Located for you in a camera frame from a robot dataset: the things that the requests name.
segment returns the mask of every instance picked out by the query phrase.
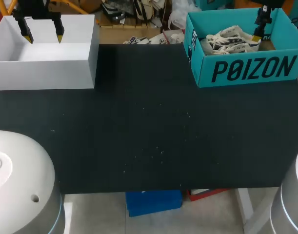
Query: white sneaker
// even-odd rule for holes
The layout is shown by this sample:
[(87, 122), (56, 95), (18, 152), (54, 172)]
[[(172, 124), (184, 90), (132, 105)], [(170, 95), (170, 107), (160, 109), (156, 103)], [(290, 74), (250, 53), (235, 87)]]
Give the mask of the white sneaker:
[(206, 55), (212, 55), (213, 50), (225, 46), (226, 48), (247, 43), (252, 51), (258, 51), (260, 40), (258, 42), (252, 41), (253, 36), (243, 32), (239, 26), (232, 26), (218, 32), (216, 35), (207, 35), (205, 39), (201, 40), (201, 46)]
[(218, 50), (212, 50), (211, 54), (208, 55), (226, 55), (226, 54), (236, 54), (236, 53), (247, 53), (247, 52), (255, 52), (254, 49), (248, 43), (242, 43), (233, 46), (223, 46)]

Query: black table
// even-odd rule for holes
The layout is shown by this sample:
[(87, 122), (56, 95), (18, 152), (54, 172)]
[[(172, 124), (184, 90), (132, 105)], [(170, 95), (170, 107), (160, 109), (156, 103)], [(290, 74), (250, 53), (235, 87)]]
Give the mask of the black table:
[(95, 90), (0, 92), (0, 130), (49, 153), (62, 193), (279, 186), (298, 82), (196, 86), (182, 45), (100, 45)]

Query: screw hole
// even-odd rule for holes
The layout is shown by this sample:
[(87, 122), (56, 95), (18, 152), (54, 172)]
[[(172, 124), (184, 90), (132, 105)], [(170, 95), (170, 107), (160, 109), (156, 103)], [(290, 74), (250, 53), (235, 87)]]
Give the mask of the screw hole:
[(37, 195), (35, 195), (35, 194), (33, 194), (33, 195), (31, 196), (31, 199), (32, 199), (32, 201), (35, 202), (35, 203), (37, 203), (37, 202), (40, 201), (40, 197), (37, 196)]

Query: plastic bag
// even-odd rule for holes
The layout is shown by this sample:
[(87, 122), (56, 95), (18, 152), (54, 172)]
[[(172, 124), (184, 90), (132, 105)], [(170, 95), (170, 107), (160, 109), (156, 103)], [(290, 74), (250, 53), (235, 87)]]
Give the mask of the plastic bag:
[(186, 28), (188, 12), (201, 11), (201, 9), (194, 5), (192, 0), (173, 0), (172, 13), (169, 16), (168, 28), (170, 24), (177, 26), (180, 29)]

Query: white floor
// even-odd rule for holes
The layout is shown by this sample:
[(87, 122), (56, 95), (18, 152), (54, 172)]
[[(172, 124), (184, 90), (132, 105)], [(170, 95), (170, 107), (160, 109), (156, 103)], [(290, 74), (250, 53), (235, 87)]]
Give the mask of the white floor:
[(72, 210), (70, 231), (65, 234), (243, 233), (233, 190), (194, 202), (184, 200), (180, 209), (138, 217), (129, 217), (125, 193), (66, 195), (64, 202), (66, 212)]

